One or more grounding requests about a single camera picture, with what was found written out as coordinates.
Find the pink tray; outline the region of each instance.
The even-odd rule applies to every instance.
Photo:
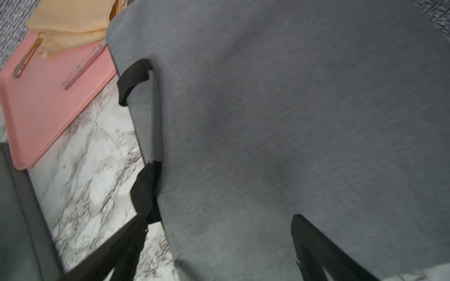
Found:
[[[92,99],[114,77],[116,69],[106,50],[68,90],[62,84],[93,45],[66,51],[50,59],[34,54],[14,79],[14,68],[30,50],[37,34],[29,32],[0,73],[0,100],[14,166],[33,166]]]

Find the black fabric strap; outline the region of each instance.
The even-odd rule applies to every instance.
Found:
[[[145,165],[130,190],[131,202],[133,202],[136,213],[143,214],[149,224],[161,221],[156,200],[161,168],[162,163],[159,161]]]
[[[127,68],[117,81],[119,88],[119,104],[126,107],[126,98],[131,90],[140,82],[149,79],[149,71],[153,70],[153,66],[146,58],[140,59]]]

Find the gray carpet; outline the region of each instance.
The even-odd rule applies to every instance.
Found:
[[[39,0],[0,0],[0,69],[28,32],[25,22]]]
[[[0,0],[0,70],[28,32],[25,22],[39,0]],[[414,5],[450,37],[450,0],[413,0]]]

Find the black strap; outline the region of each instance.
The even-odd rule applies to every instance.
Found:
[[[136,213],[143,214],[149,224],[161,221],[157,202],[161,168],[162,163],[159,161],[145,165],[130,190]]]
[[[126,107],[126,98],[130,95],[131,90],[140,82],[149,79],[149,71],[153,70],[153,66],[146,58],[140,59],[127,68],[117,81],[119,88],[119,104]]]
[[[327,281],[324,268],[336,281],[379,281],[304,216],[294,215],[291,234],[304,281]]]

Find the marble floor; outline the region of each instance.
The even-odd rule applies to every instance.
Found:
[[[65,271],[135,215],[129,191],[144,163],[116,83],[114,77],[28,170]],[[1,113],[0,141],[7,139]],[[135,280],[179,280],[160,223],[148,227]],[[447,281],[450,264],[386,280]]]

